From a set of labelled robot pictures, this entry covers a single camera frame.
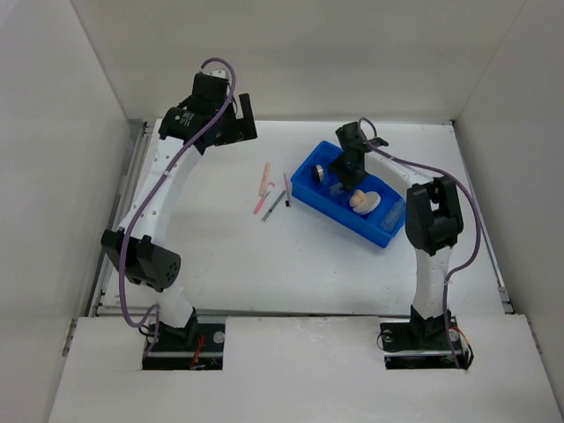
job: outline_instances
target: blue plastic tray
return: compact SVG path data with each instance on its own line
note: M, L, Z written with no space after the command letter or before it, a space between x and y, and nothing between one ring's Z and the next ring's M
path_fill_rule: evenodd
M338 183L338 179L334 174L329 177L326 176L322 183L316 183L312 177L311 167L313 165L323 166L325 174L328 175L327 168L329 164L341 152L343 150L336 145L322 141L309 154L309 157L301 164L296 173L293 174L291 178L292 195L376 245L385 248L405 223L404 213L391 233L385 232L379 227L392 206L401 198L396 191L386 185L381 179L369 175L359 184L357 189L365 192L376 191L380 194L382 200L371 213L359 215L349 206L349 198L353 195L352 192L344 192L335 197L329 195L329 188Z

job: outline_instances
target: pink pen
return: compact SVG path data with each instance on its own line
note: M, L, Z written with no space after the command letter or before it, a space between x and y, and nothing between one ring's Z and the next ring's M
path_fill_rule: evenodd
M268 185L266 186L266 191L264 192L264 195L261 197L261 199L258 200L258 204L256 205L255 211L253 211L253 213L257 214L261 210L261 207L264 204L264 200L271 193L272 188L274 188L274 184L272 182L268 182Z

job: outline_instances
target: purple cable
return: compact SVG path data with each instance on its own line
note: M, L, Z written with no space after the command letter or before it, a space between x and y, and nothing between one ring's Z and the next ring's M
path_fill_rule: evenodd
M376 127L372 123L372 121L370 121L366 117L361 117L359 119L359 128L360 128L360 125L363 122L366 122L368 125L370 125L370 127L374 131L374 136L377 137L378 134L376 132ZM442 292L442 310L443 310L443 314L444 314L445 330L447 331L447 341L449 342L449 348L450 348L450 351L452 353L452 357L454 359L455 366L456 366L456 368L460 368L460 366L458 365L458 359L456 358L455 347L453 346L452 341L450 340L450 335L449 335L450 322L449 322L449 316L448 316L447 298L449 296L449 281L452 278L452 275L454 275L458 271L462 271L462 270L466 269L468 266L470 266L474 262L474 260L476 260L476 257L478 256L479 246L480 246L481 239L482 239L482 232L481 232L482 226L481 226L481 223L479 221L478 206L476 205L476 201L474 200L474 197L471 195L470 191L454 175L450 174L449 172L442 170L438 167L423 165L421 163L416 163L414 161L403 160L403 159L400 159L398 157L394 157L391 154L384 152L384 151L380 150L379 148L373 146L372 143L370 143L370 141L368 141L368 139L366 138L366 135L364 135L362 130L360 130L359 133L360 133L360 137L362 137L362 140L368 145L368 147L370 147L370 149L372 151L381 154L382 156L384 156L387 159L390 159L390 160L395 161L397 163L400 163L402 165L419 167L421 169L429 170L431 172L436 172L437 174L442 174L443 176L447 176L448 178L452 179L452 181L457 185L457 187L463 192L464 196L468 200L468 203L470 203L470 207L472 208L472 214L474 215L474 222L476 224L476 241L474 242L474 250L472 251L470 258L468 260L466 260L466 262L462 263L461 265L459 265L458 267L454 268L452 271L449 271L447 273L447 276L445 278L445 283L444 283L444 290Z
M178 153L173 157L172 160L170 160L170 163L165 169L163 175L159 178L157 183L155 183L155 186L151 189L151 192L149 192L145 200L143 200L143 203L141 203L141 205L139 205L139 207L137 208L137 211L133 215L133 218L131 218L131 222L125 229L125 234L123 235L122 247L120 250L120 263L119 263L119 293L120 293L120 306L122 308L123 319L132 328L140 328L149 319L153 310L155 312L156 322L155 322L154 337L151 344L145 351L144 357L151 351L151 349L157 343L159 337L160 305L159 303L157 303L150 306L139 322L134 322L133 319L131 318L131 314L127 308L127 302L125 299L125 259L127 257L127 247L130 242L131 233L133 232L133 228L135 227L137 221L139 220L139 217L141 216L147 205L151 202L152 198L155 196L155 194L160 189L162 184L168 178L168 175L173 170L176 162L205 132L207 132L209 128L211 128L219 120L219 118L225 113L225 111L229 107L229 104L231 104L231 101L233 100L235 85L236 85L236 76L233 66L231 66L231 64L229 64L224 59L221 59L219 57L212 57L202 63L202 66L200 67L200 71L202 71L205 68L205 66L207 66L209 63L213 63L213 62L221 63L229 70L229 75L231 76L231 89L229 90L229 94L227 95L226 100L224 101L221 108L219 108L216 115L201 130L199 130L194 135L194 137L192 137L182 147L182 149L178 151Z

